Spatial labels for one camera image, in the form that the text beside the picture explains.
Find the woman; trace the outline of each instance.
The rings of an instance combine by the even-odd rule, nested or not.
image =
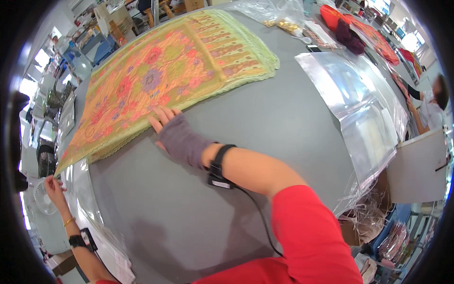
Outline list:
[[[439,74],[435,78],[432,90],[422,92],[413,89],[397,75],[392,74],[391,76],[405,94],[408,110],[413,114],[413,120],[410,124],[411,129],[413,130],[411,138],[441,126],[444,110],[449,101],[448,85],[446,84],[444,76]],[[415,105],[410,99],[410,95],[413,98],[422,101],[419,108],[415,108]]]
[[[157,107],[154,112],[160,122],[152,115],[148,120],[159,135],[156,145],[193,167],[210,166],[222,144],[194,133],[177,109]],[[295,171],[279,160],[240,148],[227,150],[221,168],[226,179],[271,200],[271,223],[284,257],[256,259],[194,283],[363,283],[337,219]],[[65,189],[52,176],[44,184],[68,237],[80,235],[63,195]],[[91,283],[116,283],[87,248],[72,250]]]

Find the scalloped edge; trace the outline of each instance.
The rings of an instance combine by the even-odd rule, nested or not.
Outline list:
[[[219,95],[221,93],[225,93],[225,92],[228,92],[234,88],[237,88],[241,85],[244,85],[244,84],[247,84],[247,83],[253,83],[253,82],[258,82],[258,81],[263,81],[265,79],[268,79],[268,78],[272,78],[276,75],[276,70],[280,68],[280,60],[279,58],[277,57],[277,55],[275,53],[273,53],[269,48],[268,46],[254,33],[252,32],[250,29],[248,29],[245,25],[241,24],[240,22],[238,22],[236,19],[234,19],[230,14],[228,14],[226,11],[223,11],[223,10],[219,10],[219,9],[209,9],[209,10],[203,10],[204,13],[208,13],[208,14],[215,14],[216,16],[219,16],[223,21],[225,21],[230,27],[234,28],[236,32],[238,32],[239,34],[241,34],[243,36],[243,39],[245,40],[245,42],[247,44],[249,44],[250,46],[254,46],[257,48],[257,50],[254,50],[254,52],[256,52],[256,55],[261,59],[261,60],[267,60],[268,63],[269,63],[269,71],[268,73],[265,73],[265,74],[262,74],[262,75],[255,75],[255,76],[248,76],[248,77],[244,77],[244,78],[238,78],[236,80],[234,80],[232,83],[227,83],[226,86],[224,86],[223,88],[219,89],[219,90],[216,90],[214,92],[211,92],[203,97],[198,97],[198,98],[194,98],[194,99],[190,99],[190,100],[186,100],[182,103],[179,103],[179,104],[176,104],[174,105],[173,107],[176,107],[180,110],[183,110],[185,108],[188,108],[202,100],[206,100],[210,97],[213,97],[213,96],[216,96],[216,95]],[[158,28],[161,28],[161,27],[165,27],[166,25],[168,25],[169,23],[171,23],[171,21],[159,26]],[[141,39],[143,36],[146,36],[149,32],[145,33],[144,35],[138,37],[136,40],[139,40]],[[127,44],[125,47],[133,44],[136,40],[134,41],[131,41],[129,44]],[[113,58],[111,58],[108,62],[106,62],[104,65],[108,64],[111,60],[113,60]],[[95,149],[93,149],[92,151],[90,151],[89,153],[87,153],[84,157],[80,158],[79,160],[81,159],[86,159],[87,160],[87,163],[88,164],[92,164],[96,161],[99,161],[99,160],[102,160],[102,159],[105,159],[111,155],[113,155],[115,152],[117,152],[120,148],[124,147],[127,143],[131,142],[134,138],[136,138],[137,136],[139,136],[140,134],[142,134],[143,132],[145,132],[148,128],[151,127],[150,124],[147,124],[147,126],[141,126],[141,124],[144,124],[143,122],[146,122],[146,119],[142,118],[142,121],[139,122],[138,124],[136,124],[134,127],[132,128],[129,128],[125,131],[122,131],[118,134],[118,136],[122,136],[123,134],[125,134],[126,132],[128,131],[132,131],[132,129],[135,129],[135,128],[138,128],[137,131],[135,131],[131,136],[125,138],[123,141],[119,141],[119,143],[114,146],[109,152],[107,152],[106,154],[96,158],[96,159],[93,159],[92,155],[96,152],[98,152],[100,149],[102,149],[106,144],[108,143],[111,143],[112,141],[109,140],[109,141],[106,141],[104,143],[102,143],[100,146],[96,147]],[[69,167],[70,165],[74,164],[74,163],[77,163],[77,161],[71,161],[70,164],[68,164],[67,166],[65,166],[64,168],[61,168],[60,166],[57,167],[56,171],[55,171],[55,175],[61,173],[64,169],[66,169],[67,167]]]

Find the cable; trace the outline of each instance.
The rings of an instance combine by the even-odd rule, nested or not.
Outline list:
[[[265,232],[266,232],[266,236],[268,237],[268,241],[270,242],[270,246],[273,248],[273,250],[278,254],[280,255],[281,257],[285,258],[285,256],[280,253],[273,245],[273,242],[271,241],[271,236],[270,236],[270,232],[268,231],[268,226],[266,225],[266,221],[265,221],[265,217],[263,216],[263,213],[262,211],[260,210],[260,207],[258,206],[257,204],[257,201],[255,201],[255,199],[252,197],[252,195],[250,195],[244,188],[238,186],[238,185],[235,185],[236,188],[238,188],[239,190],[241,190],[242,192],[244,192],[247,196],[249,196],[249,198],[252,200],[252,202],[254,203],[254,205],[257,207],[257,211],[258,213],[260,214],[260,217],[262,218],[262,222],[263,222],[263,226],[265,227]]]
[[[117,277],[115,277],[115,275],[113,275],[113,274],[109,271],[109,269],[107,268],[107,266],[104,264],[103,260],[99,257],[98,252],[97,252],[97,251],[94,251],[94,254],[98,257],[98,259],[101,261],[101,263],[104,265],[104,268],[106,268],[106,270],[110,273],[110,275],[112,275],[112,277],[114,277],[115,280],[116,280],[118,283],[121,284],[121,282],[117,279]]]

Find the white fan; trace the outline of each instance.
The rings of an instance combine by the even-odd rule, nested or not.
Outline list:
[[[46,188],[44,188],[44,179],[42,179],[36,186],[35,186],[35,201],[36,205],[46,215],[52,215],[53,213],[57,212],[57,207],[52,203],[49,196],[46,193]]]

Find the gray table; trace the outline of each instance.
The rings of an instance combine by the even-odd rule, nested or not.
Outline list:
[[[293,58],[307,52],[305,45],[277,27],[267,28],[238,12],[232,15],[268,45],[281,68],[274,78],[197,103],[185,116],[206,137],[283,160],[334,209],[345,196],[353,167],[338,120]],[[76,90],[76,125],[88,83]],[[392,87],[399,94],[397,86]],[[248,197],[238,190],[208,187],[206,172],[172,161],[154,145],[156,139],[149,129],[90,165],[101,214],[109,228],[124,235],[136,281],[188,283],[272,256]],[[268,217],[268,201],[254,196]]]

